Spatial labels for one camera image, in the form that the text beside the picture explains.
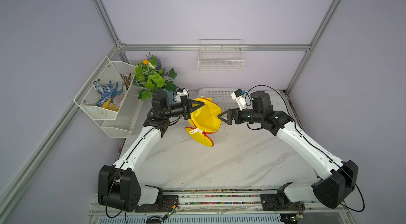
blue patterned glove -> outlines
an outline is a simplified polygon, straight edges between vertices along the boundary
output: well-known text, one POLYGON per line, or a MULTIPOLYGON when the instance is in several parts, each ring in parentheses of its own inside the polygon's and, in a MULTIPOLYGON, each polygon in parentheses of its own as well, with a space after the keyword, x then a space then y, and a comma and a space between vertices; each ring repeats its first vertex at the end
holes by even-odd
POLYGON ((100 94, 100 100, 96 103, 96 106, 98 107, 101 107, 105 102, 107 102, 112 97, 114 91, 112 85, 100 86, 97 81, 93 82, 93 88, 100 94))

green leaf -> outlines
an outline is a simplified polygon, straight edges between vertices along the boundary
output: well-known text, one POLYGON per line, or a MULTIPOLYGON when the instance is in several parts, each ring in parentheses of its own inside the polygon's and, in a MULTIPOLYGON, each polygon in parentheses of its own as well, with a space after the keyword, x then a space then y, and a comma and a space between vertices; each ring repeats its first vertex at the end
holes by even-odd
POLYGON ((163 87, 165 84, 165 79, 161 75, 159 75, 158 78, 152 78, 152 81, 154 81, 157 84, 158 88, 163 87))
POLYGON ((150 63, 151 63, 151 65, 156 67, 158 65, 158 59, 156 59, 155 56, 152 56, 150 63))
POLYGON ((151 78, 148 78, 147 83, 145 84, 145 87, 148 89, 153 89, 155 87, 155 84, 152 83, 151 78))
POLYGON ((175 70, 174 70, 173 68, 169 70, 169 76, 170 76, 172 79, 175 79, 175 78, 176 78, 177 73, 175 73, 175 70))
POLYGON ((143 92, 145 92, 145 89, 141 89, 138 91, 138 99, 141 99, 143 97, 143 92))
POLYGON ((143 97, 141 98, 142 101, 152 98, 152 93, 150 91, 143 91, 143 97))
POLYGON ((137 79, 140 80, 140 81, 144 81, 145 80, 145 75, 139 74, 139 75, 137 75, 137 79))
POLYGON ((177 88, 178 87, 173 83, 173 81, 169 81, 169 82, 166 83, 165 89, 168 90, 168 91, 175 92, 177 90, 177 88))
POLYGON ((135 68, 135 76, 139 75, 142 72, 143 72, 143 69, 141 67, 136 67, 135 68))
POLYGON ((150 78, 150 79, 158 79, 159 77, 156 76, 155 74, 150 74, 150 75, 148 75, 148 78, 150 78))

wire mesh basket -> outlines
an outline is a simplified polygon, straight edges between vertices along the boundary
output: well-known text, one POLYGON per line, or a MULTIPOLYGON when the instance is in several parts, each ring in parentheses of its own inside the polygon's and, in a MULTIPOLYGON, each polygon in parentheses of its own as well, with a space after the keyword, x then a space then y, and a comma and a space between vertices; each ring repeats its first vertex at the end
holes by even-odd
POLYGON ((199 72, 242 72, 241 39, 200 39, 199 72))
MULTIPOLYGON (((113 86, 115 86, 116 82, 123 82, 123 79, 121 78, 120 74, 127 76, 127 77, 129 76, 129 74, 132 74, 131 81, 132 81, 132 79, 134 79, 135 66, 127 64, 125 62, 121 62, 121 61, 110 61, 107 57, 104 60, 108 60, 108 64, 104 67, 104 70, 97 77, 97 79, 94 79, 94 81, 97 81, 100 86, 108 85, 110 83, 112 83, 113 86)), ((128 92, 129 91, 126 92, 124 99, 122 100, 122 103, 127 98, 128 92)), ((92 118, 94 120, 114 120, 114 119, 116 119, 118 113, 122 111, 122 109, 120 109, 117 112, 114 110, 108 110, 108 109, 104 109, 102 107, 96 106, 96 103, 100 100, 100 94, 92 86, 89 87, 87 94, 84 96, 84 98, 81 101, 79 101, 78 98, 79 97, 77 95, 74 99, 74 102, 90 118, 92 118)))
POLYGON ((130 82, 132 82, 135 75, 135 66, 121 61, 110 61, 108 57, 105 57, 93 73, 94 76, 88 79, 74 98, 75 104, 95 121, 110 138, 125 138, 131 135, 142 105, 142 101, 138 99, 138 90, 141 88, 131 84, 126 89, 122 85, 123 79, 120 74, 125 77, 129 77, 129 74, 131 74, 130 82), (97 81, 100 86, 111 83, 113 87, 118 82, 117 90, 123 87, 125 94, 118 111, 96 106, 101 96, 93 88, 94 81, 97 81))

white tabletop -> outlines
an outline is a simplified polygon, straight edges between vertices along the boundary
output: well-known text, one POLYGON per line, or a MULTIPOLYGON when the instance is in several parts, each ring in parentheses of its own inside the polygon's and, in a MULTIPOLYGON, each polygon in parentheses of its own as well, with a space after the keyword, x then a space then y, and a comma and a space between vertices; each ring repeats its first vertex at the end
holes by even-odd
MULTIPOLYGON (((281 98, 276 93, 269 94, 274 110, 287 112, 281 98)), ((197 95, 197 92, 190 92, 191 98, 197 95)), ((150 108, 151 102, 144 101, 133 135, 125 141, 122 154, 138 136, 150 108)), ((141 186, 274 188, 287 182, 316 179, 312 167, 291 146, 267 130, 252 131, 246 123, 222 123, 220 129, 210 135, 214 146, 207 147, 192 139, 185 132, 185 126, 189 123, 183 119, 170 126, 151 150, 136 174, 141 186)))

lavender wall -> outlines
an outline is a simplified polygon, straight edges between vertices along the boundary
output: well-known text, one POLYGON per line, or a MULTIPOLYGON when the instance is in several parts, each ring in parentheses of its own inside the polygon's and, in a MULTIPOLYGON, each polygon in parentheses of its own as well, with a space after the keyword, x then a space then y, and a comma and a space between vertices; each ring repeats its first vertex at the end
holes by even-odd
MULTIPOLYGON (((113 45, 92 0, 0 5, 2 194, 113 45)), ((82 222, 119 143, 80 112, 7 223, 82 222)))
POLYGON ((332 0, 103 0, 127 44, 309 44, 332 0))
POLYGON ((344 0, 291 94, 306 132, 358 164, 357 224, 403 222, 405 15, 406 0, 344 0))
MULTIPOLYGON (((145 59, 148 51, 126 52, 129 62, 145 59)), ((199 72, 198 52, 153 51, 167 68, 178 73, 175 84, 190 90, 201 88, 244 88, 266 84, 274 89, 286 89, 303 57, 303 51, 244 52, 243 72, 199 72)))

